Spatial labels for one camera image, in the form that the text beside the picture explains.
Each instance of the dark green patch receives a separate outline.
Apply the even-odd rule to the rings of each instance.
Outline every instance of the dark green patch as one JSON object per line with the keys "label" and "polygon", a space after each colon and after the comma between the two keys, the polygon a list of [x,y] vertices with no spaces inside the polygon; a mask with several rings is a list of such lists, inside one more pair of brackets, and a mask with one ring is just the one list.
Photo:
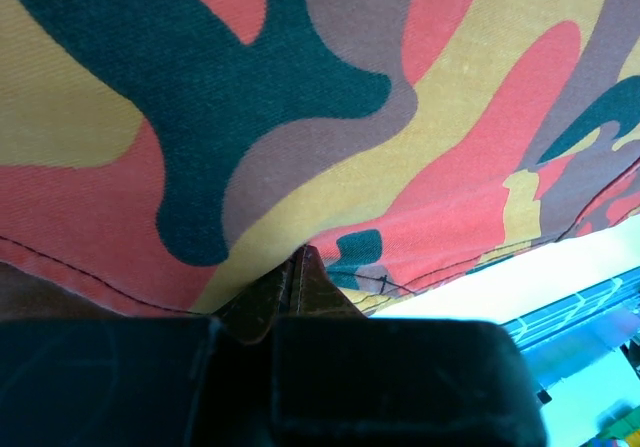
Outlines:
{"label": "dark green patch", "polygon": [[640,123],[640,76],[624,79],[598,97],[551,144],[538,163],[561,156],[602,124],[610,121],[620,124],[615,139],[628,134]]}
{"label": "dark green patch", "polygon": [[380,260],[382,236],[375,229],[363,230],[340,237],[336,245],[340,259],[327,268],[327,274],[334,284],[358,290],[355,273],[363,265],[375,264]]}
{"label": "dark green patch", "polygon": [[192,265],[227,258],[225,189],[257,139],[299,119],[365,117],[391,90],[387,76],[327,49],[305,0],[267,0],[265,25],[250,46],[200,0],[20,1],[151,122],[165,163],[158,232]]}

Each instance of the black plastic object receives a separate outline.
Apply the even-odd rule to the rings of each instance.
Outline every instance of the black plastic object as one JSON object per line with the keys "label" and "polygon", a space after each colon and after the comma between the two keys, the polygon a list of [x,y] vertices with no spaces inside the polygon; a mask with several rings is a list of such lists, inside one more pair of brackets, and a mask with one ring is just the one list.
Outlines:
{"label": "black plastic object", "polygon": [[482,322],[0,324],[0,445],[538,447],[520,354]]}
{"label": "black plastic object", "polygon": [[283,318],[273,335],[278,445],[546,445],[533,382],[496,325]]}
{"label": "black plastic object", "polygon": [[219,330],[210,319],[0,323],[0,445],[190,445]]}

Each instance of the white surface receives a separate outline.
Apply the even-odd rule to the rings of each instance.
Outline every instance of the white surface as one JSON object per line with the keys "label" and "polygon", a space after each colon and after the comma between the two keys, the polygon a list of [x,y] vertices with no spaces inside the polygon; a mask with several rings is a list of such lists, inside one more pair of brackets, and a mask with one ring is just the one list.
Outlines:
{"label": "white surface", "polygon": [[616,351],[554,385],[542,407],[549,447],[577,447],[600,432],[598,421],[613,406],[640,405],[640,381]]}
{"label": "white surface", "polygon": [[640,216],[549,244],[377,312],[379,318],[483,319],[499,324],[640,266]]}
{"label": "white surface", "polygon": [[[499,324],[640,266],[640,216],[467,275],[374,317],[483,319]],[[542,416],[550,447],[577,447],[614,405],[640,405],[640,381],[620,352],[554,385]]]}

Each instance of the cloth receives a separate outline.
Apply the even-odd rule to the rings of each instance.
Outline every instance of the cloth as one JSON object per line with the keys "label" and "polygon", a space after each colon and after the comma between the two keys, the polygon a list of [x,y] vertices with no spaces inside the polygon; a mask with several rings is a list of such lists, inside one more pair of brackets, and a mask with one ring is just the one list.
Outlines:
{"label": "cloth", "polygon": [[208,313],[310,242],[371,312],[606,228],[640,205],[639,9],[0,0],[0,260]]}

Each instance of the black stitching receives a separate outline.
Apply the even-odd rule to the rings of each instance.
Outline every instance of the black stitching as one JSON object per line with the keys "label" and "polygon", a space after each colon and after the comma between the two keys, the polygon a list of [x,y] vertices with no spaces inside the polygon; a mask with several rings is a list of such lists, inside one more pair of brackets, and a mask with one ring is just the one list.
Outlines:
{"label": "black stitching", "polygon": [[[638,205],[638,206],[636,206],[636,207],[634,207],[634,208],[630,209],[627,213],[625,213],[622,217],[620,217],[616,222],[614,222],[614,223],[613,223],[613,225],[616,225],[616,224],[620,223],[621,221],[626,220],[626,218],[629,216],[629,214],[630,214],[631,212],[633,212],[635,209],[637,209],[638,207],[640,207],[640,205]],[[569,229],[568,229],[564,234],[561,234],[561,235],[558,237],[558,240],[560,240],[560,239],[562,238],[562,235],[566,235],[566,233],[567,233],[567,232],[569,232],[569,231],[571,230],[571,228],[569,228]],[[515,243],[515,244],[512,244],[511,246],[503,247],[503,249],[506,249],[506,248],[508,248],[508,247],[513,247],[514,245],[518,245],[518,244],[521,244],[521,243],[523,243],[523,242],[517,242],[517,243]],[[526,247],[526,248],[524,248],[524,249],[519,249],[519,250],[517,250],[517,251],[515,251],[515,252],[513,252],[513,253],[514,253],[514,254],[518,254],[518,253],[520,253],[520,252],[522,252],[522,251],[524,251],[524,250],[528,250],[529,248],[535,248],[535,247],[538,247],[540,244],[544,244],[544,243],[548,243],[548,242],[546,242],[546,241],[543,241],[543,242],[537,242],[537,243],[533,243],[533,242],[532,242],[532,243],[531,243],[531,247]],[[415,280],[417,280],[417,279],[419,279],[419,278],[421,278],[421,277],[425,277],[426,275],[429,275],[429,274],[424,274],[424,275],[422,275],[422,276],[420,276],[420,277],[417,277],[416,279],[412,280],[411,282],[414,282]],[[459,274],[453,274],[453,275],[450,275],[450,276],[448,276],[448,277],[445,277],[444,279],[440,279],[438,282],[446,282],[447,280],[451,279],[452,277],[456,277],[457,275],[459,275]],[[423,292],[414,292],[414,291],[411,291],[411,290],[407,289],[406,287],[401,287],[401,288],[403,288],[404,290],[407,290],[408,292],[410,292],[411,294],[414,294],[414,295],[418,295],[418,294],[420,294],[420,293],[423,293]],[[395,290],[397,290],[397,289],[391,289],[391,290],[389,290],[389,291],[385,292],[385,295],[386,295],[386,294],[389,294],[389,293],[391,293],[391,292],[393,292],[393,291],[395,291]],[[363,303],[363,302],[365,302],[365,301],[367,301],[367,300],[369,300],[370,298],[375,297],[375,296],[376,296],[376,294],[368,295],[368,296],[364,297],[363,299],[359,300],[358,302],[355,302],[353,305],[361,304],[361,303]],[[389,302],[391,299],[392,299],[392,297],[389,297],[388,299],[385,299],[385,300],[383,300],[382,302],[378,302],[377,304],[374,304],[374,305],[372,305],[371,307],[368,307],[368,308],[367,308],[367,310],[364,312],[364,314],[365,314],[365,315],[370,315],[370,314],[375,313],[375,312],[376,312],[376,310],[377,310],[377,309],[376,309],[377,307],[380,307],[381,305],[383,305],[383,304],[385,304],[385,303]]]}
{"label": "black stitching", "polygon": [[[569,233],[578,225],[578,223],[582,222],[583,219],[581,217],[589,210],[589,208],[593,205],[593,203],[596,201],[598,197],[600,197],[603,193],[605,193],[607,190],[609,190],[618,182],[621,182],[625,177],[630,176],[639,170],[640,170],[640,160],[637,160],[636,162],[631,164],[629,168],[627,168],[624,172],[622,172],[615,179],[613,179],[611,182],[605,185],[602,189],[600,189],[600,191],[591,199],[591,201],[587,205],[585,205],[584,208],[580,211],[580,213],[575,218],[575,220],[571,223],[569,228],[565,230],[562,234],[560,234],[560,236],[558,237],[558,240],[563,240],[564,238],[566,238],[569,235]],[[629,212],[627,212],[625,216],[629,215],[629,213],[634,209],[631,209]]]}
{"label": "black stitching", "polygon": [[92,274],[91,272],[87,272],[86,270],[82,270],[82,269],[80,269],[78,267],[75,267],[75,266],[73,266],[73,265],[71,265],[71,264],[69,264],[67,262],[64,262],[64,261],[62,261],[60,259],[56,259],[55,257],[52,257],[52,256],[50,256],[48,254],[43,253],[43,252],[39,252],[36,249],[34,249],[33,247],[29,247],[28,245],[25,245],[25,244],[23,244],[21,242],[18,242],[16,240],[13,240],[13,239],[10,239],[8,237],[5,237],[4,235],[0,235],[0,240],[4,240],[6,242],[10,242],[12,244],[15,244],[15,245],[17,245],[19,247],[22,247],[23,249],[28,250],[29,252],[32,252],[32,253],[34,253],[36,255],[44,257],[45,259],[53,260],[54,262],[57,262],[57,263],[59,263],[61,265],[64,265],[65,267],[68,267],[69,269],[72,269],[72,270],[74,270],[74,271],[76,271],[76,272],[78,272],[80,274],[86,275],[87,277],[90,277],[93,280],[96,280],[96,281],[100,282],[105,287],[113,290],[114,292],[122,295],[123,297],[126,297],[127,299],[132,300],[134,302],[137,302],[137,303],[139,303],[141,305],[145,305],[147,307],[153,307],[155,309],[164,310],[165,312],[172,312],[174,314],[189,314],[189,315],[198,315],[198,316],[203,316],[203,317],[211,315],[211,314],[203,314],[201,312],[191,312],[190,310],[180,310],[180,309],[174,309],[174,308],[171,308],[171,307],[164,307],[162,305],[157,305],[157,304],[153,304],[151,302],[147,302],[146,300],[138,299],[138,298],[132,296],[131,294],[129,294],[127,292],[124,292],[124,291],[118,289],[117,287],[114,287],[113,285],[111,285],[106,280],[101,279],[100,277],[98,277],[95,274]]}
{"label": "black stitching", "polygon": [[382,287],[380,287],[380,295],[384,293],[384,288],[387,286],[387,276],[383,275],[378,280],[382,281]]}
{"label": "black stitching", "polygon": [[[527,249],[535,248],[535,247],[537,247],[537,246],[538,246],[538,245],[540,245],[540,244],[548,243],[548,242],[549,242],[549,240],[548,240],[548,239],[550,239],[550,238],[553,238],[553,236],[551,236],[551,237],[545,237],[545,238],[543,238],[543,239],[537,239],[537,240],[539,240],[539,242],[537,242],[537,243],[533,243],[533,242],[532,242],[530,246],[527,246],[527,247],[525,247],[524,249],[519,249],[519,250],[517,250],[517,251],[515,251],[515,252],[513,252],[513,253],[515,254],[515,253],[518,253],[518,252],[522,252],[523,250],[527,250]],[[515,247],[515,246],[517,246],[517,245],[521,245],[521,244],[524,244],[524,243],[527,243],[527,242],[531,242],[531,241],[529,241],[529,240],[525,240],[525,241],[516,242],[516,243],[514,243],[514,244],[506,245],[506,246],[503,246],[503,247],[501,247],[501,248],[499,248],[499,249],[490,250],[490,251],[485,252],[485,253],[486,253],[486,254],[489,254],[489,253],[499,252],[499,251],[501,251],[501,250],[510,249],[510,248],[513,248],[513,247]],[[436,270],[431,270],[431,271],[427,272],[426,274],[419,275],[418,277],[416,277],[415,279],[410,280],[409,282],[407,282],[407,283],[406,283],[406,284],[404,284],[404,285],[395,284],[395,283],[393,283],[393,282],[391,282],[391,281],[388,281],[388,280],[387,280],[387,281],[386,281],[386,283],[387,283],[387,284],[389,284],[389,285],[393,285],[395,288],[393,288],[393,289],[391,289],[391,290],[386,291],[383,295],[388,295],[388,294],[390,294],[390,293],[392,293],[392,292],[395,292],[395,291],[397,291],[397,290],[404,290],[405,292],[407,292],[407,293],[409,293],[409,294],[414,294],[414,295],[415,295],[415,294],[417,294],[418,292],[416,292],[416,291],[414,291],[414,290],[411,290],[411,289],[409,289],[409,288],[407,287],[407,286],[408,286],[409,284],[411,284],[412,282],[415,282],[416,280],[419,280],[419,279],[421,279],[421,278],[423,278],[423,277],[426,277],[426,276],[428,276],[428,275],[436,274],[436,273],[441,272],[441,271],[443,271],[443,270],[450,269],[450,268],[455,267],[455,266],[457,266],[457,265],[465,264],[465,263],[470,262],[470,261],[472,261],[472,260],[479,259],[480,257],[482,257],[482,255],[484,255],[484,254],[478,255],[478,256],[473,257],[473,258],[471,258],[471,259],[467,259],[467,260],[463,260],[463,261],[460,261],[460,262],[456,262],[456,263],[454,263],[454,264],[450,264],[450,265],[448,265],[447,267],[443,267],[443,268],[436,269]],[[351,274],[351,273],[349,273],[349,272],[331,272],[331,274],[332,274],[332,275],[333,275],[333,274],[338,274],[338,275],[351,275],[351,276],[359,277],[359,278],[362,278],[362,279],[374,280],[374,281],[378,281],[378,282],[380,281],[380,278],[376,278],[376,277],[368,277],[368,276],[366,276],[366,275],[360,275],[360,274]],[[459,275],[459,274],[460,274],[459,272],[458,272],[458,273],[456,273],[456,274],[452,274],[452,275],[450,275],[450,276],[445,277],[444,279],[440,279],[440,280],[438,280],[437,282],[444,282],[444,281],[446,281],[446,280],[448,280],[448,279],[450,279],[450,278],[452,278],[452,277],[455,277],[455,276],[457,276],[457,275]],[[365,297],[364,299],[362,299],[362,300],[361,300],[361,301],[359,301],[358,303],[360,303],[360,302],[364,302],[366,299],[367,299],[367,297]]]}
{"label": "black stitching", "polygon": [[[506,249],[506,248],[508,248],[508,247],[513,247],[513,246],[516,246],[516,245],[519,245],[519,244],[523,244],[523,243],[525,243],[525,242],[516,242],[515,244],[512,244],[512,245],[510,245],[510,246],[505,246],[505,247],[503,247],[503,248],[502,248],[502,250],[504,250],[504,249]],[[543,244],[543,243],[546,243],[546,241],[538,242],[537,244],[534,244],[534,243],[532,242],[532,243],[531,243],[531,246],[529,246],[529,247],[525,247],[525,248],[523,248],[523,249],[516,250],[516,251],[515,251],[515,252],[513,252],[513,253],[514,253],[514,254],[517,254],[517,253],[522,252],[522,251],[524,251],[524,250],[528,250],[528,249],[531,249],[531,248],[537,247],[538,245]],[[482,255],[479,255],[478,257],[474,257],[474,259],[479,259],[480,257],[482,257]],[[465,262],[469,262],[469,261],[474,260],[474,259],[469,259],[469,260],[466,260],[466,261],[463,261],[463,262],[457,262],[457,263],[455,263],[455,264],[451,264],[449,267],[455,267],[456,265],[464,264]],[[416,278],[415,278],[415,279],[413,279],[411,282],[414,282],[414,281],[416,281],[417,279],[420,279],[420,278],[422,278],[422,277],[426,277],[426,276],[427,276],[427,275],[429,275],[429,274],[433,274],[433,273],[439,272],[439,271],[441,271],[441,270],[444,270],[444,269],[438,269],[438,270],[434,270],[434,271],[432,271],[432,272],[429,272],[429,273],[427,273],[427,274],[423,274],[423,275],[421,275],[421,276],[419,276],[419,277],[416,277]],[[449,280],[449,279],[451,279],[451,278],[453,278],[453,277],[457,277],[457,276],[460,276],[460,272],[457,272],[457,273],[455,273],[455,274],[448,275],[447,277],[445,277],[445,278],[443,278],[443,279],[440,279],[440,280],[438,280],[437,282],[438,282],[438,283],[439,283],[439,282],[446,282],[447,280]],[[413,294],[413,295],[418,295],[418,294],[423,293],[424,291],[428,290],[428,288],[429,288],[431,285],[434,285],[436,282],[434,282],[434,283],[432,283],[432,284],[429,284],[429,285],[425,286],[423,289],[420,289],[420,291],[419,291],[419,292],[415,292],[415,291],[413,291],[413,290],[408,289],[408,288],[406,287],[406,285],[409,285],[409,283],[405,284],[405,287],[403,287],[403,286],[398,286],[398,287],[399,287],[399,288],[401,288],[401,289],[403,289],[403,290],[406,290],[407,292],[409,292],[409,293],[411,293],[411,294]],[[391,292],[395,292],[396,290],[398,290],[398,288],[391,289],[391,290],[387,291],[387,292],[385,293],[385,295],[388,295],[388,294],[390,294]],[[361,303],[363,303],[363,302],[365,302],[365,301],[369,300],[369,299],[370,299],[370,298],[372,298],[372,297],[376,297],[377,295],[378,295],[378,294],[371,294],[371,295],[367,295],[367,296],[366,296],[366,297],[364,297],[363,299],[360,299],[358,302],[355,302],[353,305],[361,304]],[[380,302],[379,304],[375,304],[375,305],[373,305],[373,306],[371,306],[371,307],[367,308],[367,311],[370,311],[371,309],[375,309],[377,306],[382,305],[383,303],[387,302],[387,300],[384,300],[384,301]]]}
{"label": "black stitching", "polygon": [[[375,280],[375,281],[378,281],[378,282],[380,282],[382,280],[382,277],[369,277],[368,275],[353,274],[351,272],[331,271],[331,275],[345,275],[347,277],[356,277],[358,279]],[[387,285],[392,285],[393,287],[395,287],[395,289],[391,289],[388,292],[393,292],[393,291],[398,290],[398,289],[403,289],[403,290],[406,290],[408,293],[413,294],[413,291],[407,289],[404,285],[399,285],[399,284],[396,284],[394,282],[391,282],[388,278],[385,280],[385,283]]]}
{"label": "black stitching", "polygon": [[[408,286],[409,284],[414,283],[416,280],[420,280],[420,279],[422,279],[423,277],[426,277],[426,276],[428,276],[428,275],[436,274],[436,273],[438,273],[438,272],[442,272],[443,270],[448,270],[448,269],[450,269],[451,267],[456,267],[456,266],[458,266],[458,265],[466,264],[467,262],[471,262],[472,260],[480,259],[480,257],[482,257],[482,256],[483,256],[483,255],[485,255],[485,254],[494,254],[494,253],[497,253],[497,252],[502,252],[503,250],[509,250],[509,249],[514,248],[514,247],[517,247],[518,245],[526,244],[526,243],[528,243],[528,242],[531,242],[531,245],[530,245],[530,246],[528,246],[528,247],[526,247],[526,248],[527,248],[527,249],[529,249],[529,248],[531,248],[531,249],[532,249],[532,248],[534,248],[534,247],[537,247],[537,246],[538,246],[538,245],[540,245],[540,244],[546,244],[546,243],[549,243],[549,242],[555,242],[555,241],[552,241],[552,240],[551,240],[551,239],[554,239],[554,238],[556,238],[556,236],[555,236],[555,235],[547,235],[547,236],[545,236],[545,237],[538,237],[537,239],[535,239],[536,241],[538,241],[537,243],[534,243],[534,241],[532,241],[532,240],[521,240],[521,241],[519,241],[519,242],[514,242],[513,244],[503,245],[502,247],[497,247],[497,248],[495,248],[495,249],[493,249],[493,250],[489,250],[489,251],[484,252],[483,254],[480,254],[480,255],[478,255],[478,256],[476,256],[476,257],[472,257],[472,258],[467,259],[467,260],[462,260],[462,261],[460,261],[460,262],[456,262],[456,263],[454,263],[454,264],[448,265],[448,266],[446,266],[446,267],[442,267],[442,268],[440,268],[440,269],[432,270],[431,272],[427,272],[426,274],[421,274],[421,275],[419,275],[418,277],[416,277],[415,279],[411,279],[409,282],[407,282],[407,283],[406,283],[406,284],[404,284],[404,285],[405,285],[405,286]],[[525,250],[525,249],[518,249],[516,252],[521,252],[522,250]]]}

